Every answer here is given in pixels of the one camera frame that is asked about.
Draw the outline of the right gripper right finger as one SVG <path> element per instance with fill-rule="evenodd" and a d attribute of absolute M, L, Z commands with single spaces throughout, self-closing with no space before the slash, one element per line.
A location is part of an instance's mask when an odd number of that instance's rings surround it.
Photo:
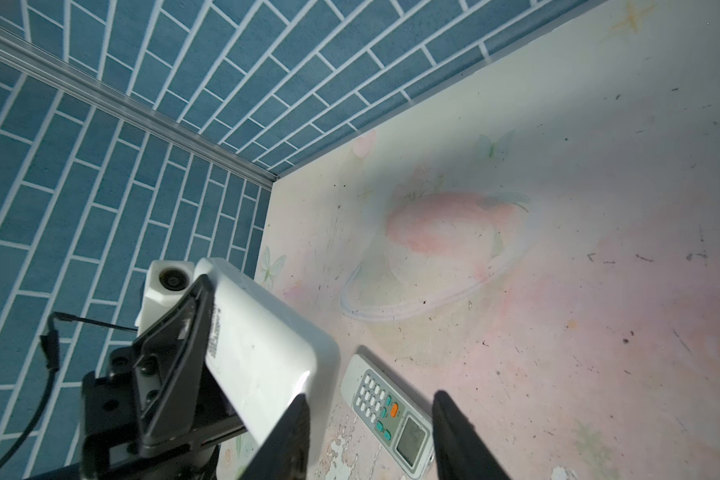
<path fill-rule="evenodd" d="M 434 395 L 433 442 L 440 480 L 509 480 L 510 476 L 444 390 Z"/>

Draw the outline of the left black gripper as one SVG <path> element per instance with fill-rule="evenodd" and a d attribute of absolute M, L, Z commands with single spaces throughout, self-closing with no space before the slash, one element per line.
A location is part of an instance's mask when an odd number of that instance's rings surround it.
<path fill-rule="evenodd" d="M 220 445 L 246 428 L 206 366 L 215 287 L 203 274 L 179 302 L 83 379 L 83 479 L 213 479 Z"/>

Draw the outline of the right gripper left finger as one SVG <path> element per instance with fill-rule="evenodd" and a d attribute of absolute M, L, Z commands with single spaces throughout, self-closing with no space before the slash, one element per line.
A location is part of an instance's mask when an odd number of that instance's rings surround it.
<path fill-rule="evenodd" d="M 299 394 L 291 401 L 240 479 L 305 479 L 310 434 L 310 408 L 306 395 Z"/>

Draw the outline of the white air conditioner remote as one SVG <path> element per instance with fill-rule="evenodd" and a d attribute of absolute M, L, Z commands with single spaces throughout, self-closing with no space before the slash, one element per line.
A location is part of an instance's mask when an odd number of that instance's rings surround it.
<path fill-rule="evenodd" d="M 195 267 L 214 287 L 205 363 L 257 444 L 298 395 L 310 410 L 308 464 L 318 463 L 339 367 L 335 340 L 221 258 Z"/>

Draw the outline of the grey buttoned remote control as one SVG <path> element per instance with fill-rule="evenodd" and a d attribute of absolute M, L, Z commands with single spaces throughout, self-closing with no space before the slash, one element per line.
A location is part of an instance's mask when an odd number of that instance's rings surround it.
<path fill-rule="evenodd" d="M 340 391 L 403 472 L 411 479 L 422 479 L 434 461 L 430 415 L 361 354 L 349 360 Z"/>

